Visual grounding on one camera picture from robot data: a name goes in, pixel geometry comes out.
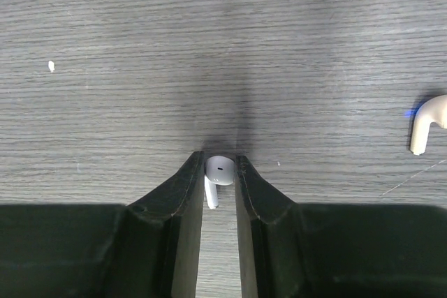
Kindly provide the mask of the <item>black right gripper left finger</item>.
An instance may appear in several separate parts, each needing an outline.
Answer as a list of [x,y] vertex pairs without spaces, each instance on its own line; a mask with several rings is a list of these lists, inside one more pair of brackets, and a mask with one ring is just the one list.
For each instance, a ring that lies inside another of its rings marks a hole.
[[128,205],[2,205],[1,296],[194,297],[204,161]]

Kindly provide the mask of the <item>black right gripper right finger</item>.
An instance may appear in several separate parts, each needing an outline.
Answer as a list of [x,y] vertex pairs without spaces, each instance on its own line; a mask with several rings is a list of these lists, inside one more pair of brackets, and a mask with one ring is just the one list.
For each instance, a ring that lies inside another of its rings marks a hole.
[[445,297],[446,210],[298,203],[236,158],[243,297]]

